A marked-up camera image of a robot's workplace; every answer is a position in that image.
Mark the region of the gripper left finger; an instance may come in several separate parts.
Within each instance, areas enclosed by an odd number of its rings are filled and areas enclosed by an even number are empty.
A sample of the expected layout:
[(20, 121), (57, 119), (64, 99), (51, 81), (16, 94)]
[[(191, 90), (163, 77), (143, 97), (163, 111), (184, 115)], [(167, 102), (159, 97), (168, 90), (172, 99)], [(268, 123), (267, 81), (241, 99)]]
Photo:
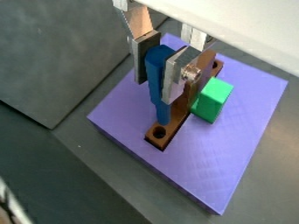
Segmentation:
[(147, 81), (145, 53), (160, 45), (161, 33), (155, 30), (148, 9), (133, 0), (112, 0), (116, 14), (119, 15), (127, 32), (127, 42), (133, 55), (135, 82)]

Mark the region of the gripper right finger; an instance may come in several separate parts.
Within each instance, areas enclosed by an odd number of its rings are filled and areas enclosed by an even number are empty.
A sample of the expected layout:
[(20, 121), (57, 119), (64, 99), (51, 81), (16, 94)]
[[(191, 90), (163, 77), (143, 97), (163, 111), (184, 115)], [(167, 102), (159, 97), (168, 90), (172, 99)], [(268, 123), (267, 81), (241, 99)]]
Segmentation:
[(181, 25), (181, 40), (187, 43), (165, 60), (161, 100), (171, 105), (183, 94), (184, 83), (193, 83), (201, 76), (196, 61), (216, 39), (188, 24)]

